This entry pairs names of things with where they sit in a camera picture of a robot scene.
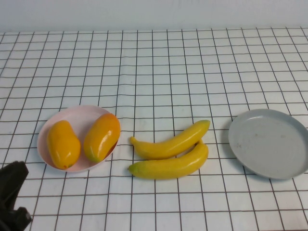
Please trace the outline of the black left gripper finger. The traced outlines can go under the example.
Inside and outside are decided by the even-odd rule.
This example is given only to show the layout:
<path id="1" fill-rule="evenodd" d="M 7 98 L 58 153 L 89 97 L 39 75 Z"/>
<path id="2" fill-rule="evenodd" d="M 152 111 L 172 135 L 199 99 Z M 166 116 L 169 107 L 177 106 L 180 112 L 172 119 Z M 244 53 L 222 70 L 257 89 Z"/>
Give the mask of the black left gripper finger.
<path id="1" fill-rule="evenodd" d="M 24 231 L 32 218 L 25 207 L 0 210 L 0 231 Z"/>
<path id="2" fill-rule="evenodd" d="M 14 161 L 0 169 L 0 208 L 13 209 L 19 191 L 28 175 L 25 162 Z"/>

